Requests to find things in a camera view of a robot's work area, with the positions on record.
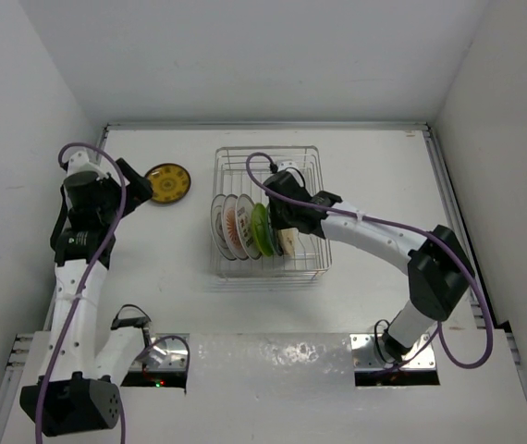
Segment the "beige cream plate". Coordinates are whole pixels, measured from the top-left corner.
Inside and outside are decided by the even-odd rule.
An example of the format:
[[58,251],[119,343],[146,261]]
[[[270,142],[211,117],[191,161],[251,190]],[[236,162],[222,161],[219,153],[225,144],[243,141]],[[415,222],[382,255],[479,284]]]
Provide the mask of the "beige cream plate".
[[299,232],[295,228],[285,228],[277,232],[279,246],[284,255],[294,258],[297,256]]

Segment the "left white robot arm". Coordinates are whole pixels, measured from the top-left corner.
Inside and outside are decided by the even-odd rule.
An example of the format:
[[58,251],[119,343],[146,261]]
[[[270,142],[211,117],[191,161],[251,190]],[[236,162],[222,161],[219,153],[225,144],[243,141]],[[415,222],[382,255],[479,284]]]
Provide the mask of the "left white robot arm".
[[96,349],[99,299],[115,246],[113,224],[153,195],[149,180],[124,159],[115,175],[83,152],[63,165],[62,204],[50,238],[55,253],[55,308],[38,381],[22,388],[19,405],[35,436],[112,429],[122,414],[120,387],[149,341],[148,315],[116,318]]

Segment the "yellow gold patterned plate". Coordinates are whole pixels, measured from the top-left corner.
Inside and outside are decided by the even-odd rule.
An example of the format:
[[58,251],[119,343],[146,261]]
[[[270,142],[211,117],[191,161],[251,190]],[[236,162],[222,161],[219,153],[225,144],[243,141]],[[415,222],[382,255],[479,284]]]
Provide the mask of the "yellow gold patterned plate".
[[153,166],[144,177],[149,180],[152,186],[151,202],[153,204],[176,204],[190,191],[190,173],[179,164],[163,163]]

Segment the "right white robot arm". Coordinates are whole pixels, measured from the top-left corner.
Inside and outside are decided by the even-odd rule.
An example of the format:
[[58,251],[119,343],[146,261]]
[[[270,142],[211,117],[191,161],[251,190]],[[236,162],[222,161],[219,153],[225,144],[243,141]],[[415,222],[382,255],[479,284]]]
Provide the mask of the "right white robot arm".
[[470,287],[458,264],[463,264],[471,276],[474,271],[450,228],[438,225],[423,235],[368,222],[354,206],[333,193],[309,194],[289,169],[277,171],[263,185],[273,228],[294,228],[348,244],[407,276],[409,300],[379,340],[379,350],[387,359],[402,362],[429,328],[448,320]]

